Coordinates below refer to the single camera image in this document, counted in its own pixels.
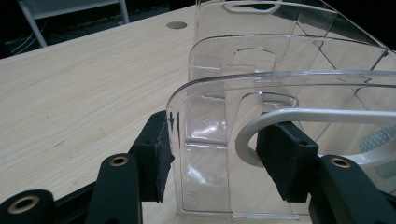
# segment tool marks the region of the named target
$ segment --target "curved plastic handle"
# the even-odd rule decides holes
[[[256,150],[248,146],[250,138],[259,130],[284,121],[312,121],[336,123],[396,124],[396,112],[334,110],[311,108],[287,108],[269,112],[249,122],[235,138],[235,150],[239,158],[251,165],[263,167]],[[396,159],[396,140],[369,152],[343,156],[361,167],[370,167]]]
[[[244,14],[270,14],[275,12],[280,5],[276,2],[282,2],[283,0],[275,0],[275,1],[265,1],[265,2],[231,2],[229,4],[225,4],[224,7],[232,13],[244,13]],[[255,8],[253,5],[273,5],[273,7],[269,7],[266,9]]]

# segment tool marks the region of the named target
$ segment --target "clear plastic container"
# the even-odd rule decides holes
[[[281,109],[396,115],[395,53],[319,0],[214,0],[196,7],[189,83],[167,106],[177,211],[309,219],[307,203],[283,202],[265,169],[238,156],[236,136],[263,112]],[[393,193],[394,118],[294,123],[321,155],[374,154],[380,161],[362,167],[379,189]]]
[[[173,168],[178,212],[309,218],[307,203],[283,202],[265,169],[236,154],[236,136],[262,112],[311,108],[396,115],[394,99],[395,72],[271,72],[188,83],[175,92],[167,106],[172,153],[176,157]],[[385,124],[295,124],[319,144],[321,155],[356,155],[383,145],[396,148],[396,119]],[[255,137],[249,145],[255,148]],[[391,150],[387,161],[364,167],[375,185],[389,193],[396,190],[395,153]]]

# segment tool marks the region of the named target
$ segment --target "screw hole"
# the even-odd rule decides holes
[[[35,196],[35,195],[28,195],[25,197],[22,197],[15,201],[9,208],[8,212],[10,214],[20,214],[24,213],[31,208],[33,208],[36,204],[38,204],[38,201],[40,201],[40,198]]]
[[[350,163],[347,161],[344,161],[342,159],[339,158],[332,158],[331,159],[332,164],[341,167],[341,168],[349,168],[350,167]]]
[[[122,166],[126,162],[128,162],[128,158],[126,158],[126,157],[116,157],[113,160],[111,160],[110,165],[112,165],[112,166]]]
[[[183,21],[171,21],[166,24],[166,27],[174,30],[183,29],[187,27],[187,23]]]

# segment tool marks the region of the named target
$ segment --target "light wood surface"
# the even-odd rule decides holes
[[[0,201],[27,189],[55,199],[95,180],[127,152],[149,116],[187,82],[194,7],[0,61]],[[188,26],[174,30],[171,21]],[[145,223],[293,223],[180,217],[172,170]]]

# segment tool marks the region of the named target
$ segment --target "dark floor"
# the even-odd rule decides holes
[[[140,21],[168,11],[169,6],[167,4],[135,10],[129,12],[129,20],[130,22]],[[36,21],[37,26],[41,29],[49,46],[117,27],[120,26],[121,22],[122,16],[120,10],[111,7],[103,7],[96,11],[86,11],[73,15]],[[11,52],[11,55],[17,55],[41,48],[33,33],[10,40],[6,43],[6,46]]]

